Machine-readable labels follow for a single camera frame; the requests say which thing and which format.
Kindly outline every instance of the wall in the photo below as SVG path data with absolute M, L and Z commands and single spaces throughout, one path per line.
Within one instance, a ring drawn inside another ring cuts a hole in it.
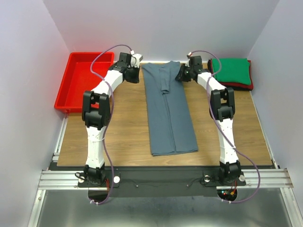
M 303 210 L 303 1 L 280 0 L 248 58 L 253 99 L 277 163 L 287 167 Z
M 142 53 L 145 60 L 184 61 L 196 49 L 220 57 L 247 57 L 278 0 L 44 3 L 71 52 L 103 51 L 123 43 Z
M 0 2 L 0 226 L 22 227 L 61 124 L 69 52 L 41 0 Z

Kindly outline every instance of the wooden tabletop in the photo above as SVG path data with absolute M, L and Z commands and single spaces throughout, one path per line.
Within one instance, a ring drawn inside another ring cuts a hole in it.
M 199 151 L 189 154 L 153 157 L 143 73 L 140 83 L 124 82 L 114 92 L 115 109 L 106 145 L 115 166 L 213 166 L 219 165 L 220 147 L 216 126 L 209 115 L 206 91 L 196 82 L 183 83 Z M 271 165 L 271 159 L 249 91 L 235 91 L 233 122 L 235 145 L 257 165 Z M 81 114 L 70 114 L 59 155 L 58 166 L 84 166 L 87 158 L 87 132 Z M 242 165 L 251 165 L 239 157 Z

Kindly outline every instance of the red plastic bin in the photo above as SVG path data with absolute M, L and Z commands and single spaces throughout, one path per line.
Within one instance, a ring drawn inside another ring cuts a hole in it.
M 82 112 L 84 91 L 96 87 L 101 79 L 90 72 L 92 61 L 100 52 L 74 52 L 67 61 L 62 82 L 55 102 L 55 109 L 64 113 Z M 93 70 L 106 76 L 108 68 L 114 62 L 114 53 L 104 53 L 94 64 Z

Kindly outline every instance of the red cloth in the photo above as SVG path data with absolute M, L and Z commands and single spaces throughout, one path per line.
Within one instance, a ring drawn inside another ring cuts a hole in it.
M 226 86 L 226 87 L 241 87 L 241 88 L 244 88 L 244 89 L 247 89 L 247 90 L 252 90 L 254 89 L 254 84 L 252 83 L 252 79 L 251 79 L 251 70 L 250 70 L 250 67 L 249 67 L 249 71 L 250 71 L 250 81 L 251 81 L 251 84 L 250 85 L 246 85 L 246 84 L 241 84 L 241 83 L 234 83 L 234 82 L 220 82 L 220 84 Z

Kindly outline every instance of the folded green towel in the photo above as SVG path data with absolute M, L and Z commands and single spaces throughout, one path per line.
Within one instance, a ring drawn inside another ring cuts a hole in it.
M 220 58 L 222 64 L 221 71 L 214 76 L 219 82 L 236 82 L 250 85 L 250 63 L 246 58 Z M 219 70 L 219 62 L 212 59 L 213 71 Z

